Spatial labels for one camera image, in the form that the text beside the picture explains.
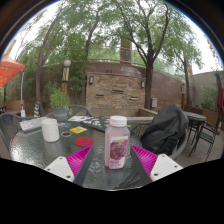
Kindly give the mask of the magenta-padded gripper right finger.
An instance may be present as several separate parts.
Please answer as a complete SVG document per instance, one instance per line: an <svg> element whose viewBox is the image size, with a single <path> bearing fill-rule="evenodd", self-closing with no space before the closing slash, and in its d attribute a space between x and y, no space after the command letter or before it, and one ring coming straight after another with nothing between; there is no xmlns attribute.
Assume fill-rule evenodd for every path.
<svg viewBox="0 0 224 224"><path fill-rule="evenodd" d="M157 181L182 169L178 163L166 154L156 155L136 145L130 146L130 154L143 185Z"/></svg>

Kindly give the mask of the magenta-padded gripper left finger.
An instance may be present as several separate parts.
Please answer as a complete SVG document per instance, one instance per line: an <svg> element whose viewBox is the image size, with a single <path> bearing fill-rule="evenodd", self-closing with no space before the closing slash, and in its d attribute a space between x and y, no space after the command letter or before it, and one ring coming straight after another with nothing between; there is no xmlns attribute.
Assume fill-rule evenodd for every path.
<svg viewBox="0 0 224 224"><path fill-rule="evenodd" d="M82 186L93 155L94 147L90 145L68 157L59 156L45 168L45 171Z"/></svg>

